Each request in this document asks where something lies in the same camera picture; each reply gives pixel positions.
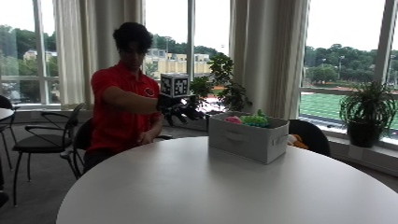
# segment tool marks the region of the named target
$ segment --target pink object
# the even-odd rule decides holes
[[[225,118],[225,121],[241,124],[241,120],[237,116],[231,116],[231,117]]]

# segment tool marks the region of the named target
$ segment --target red shirt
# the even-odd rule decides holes
[[[93,74],[90,79],[94,93],[93,133],[90,147],[86,151],[109,149],[112,152],[120,153],[136,147],[140,133],[150,129],[150,119],[161,115],[161,113],[132,114],[109,105],[102,100],[102,93],[112,86],[145,97],[157,98],[160,94],[158,83],[144,75],[142,71],[136,79],[121,62]]]

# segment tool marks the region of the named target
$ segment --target black pot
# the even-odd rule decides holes
[[[383,128],[374,123],[351,121],[347,126],[350,144],[358,147],[373,147],[381,139]]]

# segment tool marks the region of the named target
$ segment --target white box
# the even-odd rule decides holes
[[[161,94],[172,98],[189,96],[189,76],[182,73],[161,74]]]
[[[269,118],[267,128],[257,128],[223,121],[230,116],[250,115],[226,112],[209,118],[209,147],[221,149],[246,159],[269,164],[286,152],[289,121]]]

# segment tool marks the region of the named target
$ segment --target small table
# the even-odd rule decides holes
[[[398,194],[295,147],[269,165],[207,147],[207,137],[133,148],[70,188],[57,224],[395,224]]]

